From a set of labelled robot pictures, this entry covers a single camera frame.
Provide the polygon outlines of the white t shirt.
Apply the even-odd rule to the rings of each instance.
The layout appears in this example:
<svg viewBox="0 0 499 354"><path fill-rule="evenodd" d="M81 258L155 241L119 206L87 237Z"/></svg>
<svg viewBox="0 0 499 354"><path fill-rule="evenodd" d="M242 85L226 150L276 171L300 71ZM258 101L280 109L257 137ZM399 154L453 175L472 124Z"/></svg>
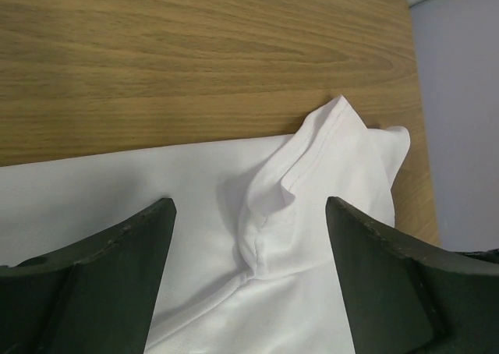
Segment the white t shirt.
<svg viewBox="0 0 499 354"><path fill-rule="evenodd" d="M344 97L291 136L198 143L4 167L1 262L56 250L161 197L175 228L149 353L351 353L327 233L327 199L395 222L409 151Z"/></svg>

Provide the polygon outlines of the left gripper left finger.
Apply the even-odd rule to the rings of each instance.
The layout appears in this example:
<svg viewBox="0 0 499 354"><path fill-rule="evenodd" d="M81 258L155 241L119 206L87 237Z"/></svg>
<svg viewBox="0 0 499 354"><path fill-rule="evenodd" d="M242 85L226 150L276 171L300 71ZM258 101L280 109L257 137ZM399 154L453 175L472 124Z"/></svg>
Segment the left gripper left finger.
<svg viewBox="0 0 499 354"><path fill-rule="evenodd" d="M3 353L142 353L176 208L161 198L69 246L1 267Z"/></svg>

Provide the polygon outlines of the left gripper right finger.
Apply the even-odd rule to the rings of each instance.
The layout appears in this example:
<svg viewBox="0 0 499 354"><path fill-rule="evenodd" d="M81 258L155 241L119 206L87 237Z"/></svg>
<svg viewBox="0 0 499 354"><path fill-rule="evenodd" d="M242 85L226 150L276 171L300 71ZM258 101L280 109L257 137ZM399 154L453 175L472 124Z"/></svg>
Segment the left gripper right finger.
<svg viewBox="0 0 499 354"><path fill-rule="evenodd" d="M327 229L357 353L495 353L498 252L451 252L344 200Z"/></svg>

